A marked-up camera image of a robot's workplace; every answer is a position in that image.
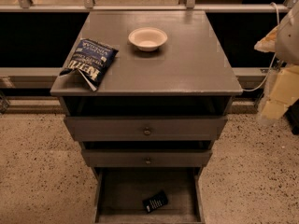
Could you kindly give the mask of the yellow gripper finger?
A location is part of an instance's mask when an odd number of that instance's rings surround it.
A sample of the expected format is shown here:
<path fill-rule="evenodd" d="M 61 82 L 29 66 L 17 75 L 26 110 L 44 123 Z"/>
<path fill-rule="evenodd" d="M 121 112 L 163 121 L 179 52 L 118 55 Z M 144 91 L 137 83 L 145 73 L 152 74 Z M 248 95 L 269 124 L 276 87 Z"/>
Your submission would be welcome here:
<path fill-rule="evenodd" d="M 271 70 L 266 80 L 263 98 L 258 106 L 257 120 L 275 122 L 299 99 L 299 66 L 288 64 Z"/>
<path fill-rule="evenodd" d="M 254 48 L 260 52 L 275 52 L 278 28 L 273 28 L 264 38 L 258 41 Z"/>

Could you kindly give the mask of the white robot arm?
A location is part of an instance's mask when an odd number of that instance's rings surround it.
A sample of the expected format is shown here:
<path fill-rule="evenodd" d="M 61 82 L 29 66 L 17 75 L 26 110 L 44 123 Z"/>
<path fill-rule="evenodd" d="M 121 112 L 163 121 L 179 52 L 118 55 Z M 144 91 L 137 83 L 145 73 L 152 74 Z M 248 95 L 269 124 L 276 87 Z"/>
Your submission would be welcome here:
<path fill-rule="evenodd" d="M 299 2 L 254 48 L 261 52 L 274 52 L 279 60 L 286 63 L 266 82 L 265 95 L 259 106 L 261 119 L 280 119 L 299 99 Z"/>

